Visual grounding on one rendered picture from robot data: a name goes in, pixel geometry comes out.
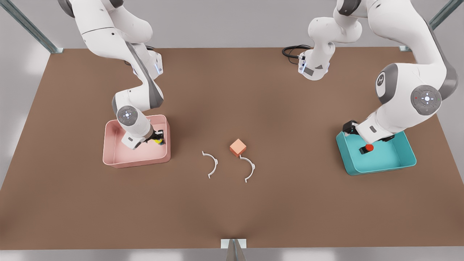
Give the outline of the silver frame post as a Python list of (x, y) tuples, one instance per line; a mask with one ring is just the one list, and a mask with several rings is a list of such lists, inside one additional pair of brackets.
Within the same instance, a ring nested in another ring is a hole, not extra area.
[(30, 35), (33, 36), (51, 54), (63, 53), (63, 48), (58, 48), (25, 16), (11, 0), (0, 0), (0, 6), (12, 16)]
[(464, 0), (410, 0), (443, 47), (460, 47), (464, 42)]
[(221, 248), (227, 248), (226, 261), (246, 261), (243, 253), (246, 247), (246, 239), (221, 239)]

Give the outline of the pink storage box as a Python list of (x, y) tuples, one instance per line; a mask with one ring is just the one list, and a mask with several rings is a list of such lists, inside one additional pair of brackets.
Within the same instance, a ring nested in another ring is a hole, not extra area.
[(155, 130), (164, 131), (165, 144), (150, 140), (131, 150), (122, 143), (125, 131), (117, 120), (105, 126), (103, 163), (111, 167), (134, 167), (168, 162), (171, 158), (170, 126), (164, 115), (147, 116)]

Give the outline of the white curved clip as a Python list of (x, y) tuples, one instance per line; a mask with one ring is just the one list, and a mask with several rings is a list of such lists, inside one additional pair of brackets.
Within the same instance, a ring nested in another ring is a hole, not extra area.
[(249, 176), (245, 178), (245, 183), (247, 183), (247, 182), (248, 182), (248, 179), (250, 179), (250, 178), (252, 177), (252, 175), (253, 175), (253, 173), (254, 173), (254, 170), (255, 170), (256, 166), (255, 166), (255, 164), (254, 164), (250, 159), (248, 159), (248, 158), (246, 158), (246, 157), (242, 157), (242, 155), (239, 155), (239, 159), (240, 159), (240, 160), (245, 160), (245, 161), (247, 161), (247, 162), (250, 164), (250, 166), (251, 166), (251, 172), (250, 172)]
[(202, 155), (203, 155), (203, 156), (208, 156), (208, 157), (212, 158), (213, 161), (214, 161), (214, 168), (213, 168), (213, 170), (208, 174), (208, 178), (210, 179), (210, 178), (211, 178), (211, 175), (216, 171), (216, 168), (217, 168), (217, 165), (218, 165), (218, 160), (217, 160), (213, 155), (208, 154), (208, 153), (205, 153), (204, 151), (202, 151)]

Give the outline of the orange cube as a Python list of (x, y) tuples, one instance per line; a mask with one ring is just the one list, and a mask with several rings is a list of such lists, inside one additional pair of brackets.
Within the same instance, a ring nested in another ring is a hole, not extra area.
[(246, 150), (246, 148), (247, 146), (240, 139), (237, 139), (230, 145), (230, 151), (236, 157), (239, 157)]

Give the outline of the blue storage box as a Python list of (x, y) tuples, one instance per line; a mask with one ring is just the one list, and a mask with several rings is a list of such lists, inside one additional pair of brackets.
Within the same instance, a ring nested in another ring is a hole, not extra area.
[(390, 170), (400, 170), (416, 165), (417, 160), (404, 132), (399, 132), (388, 142), (376, 141), (373, 151), (361, 154), (365, 145), (359, 135), (340, 132), (336, 142), (341, 153), (346, 172), (349, 175), (363, 175)]

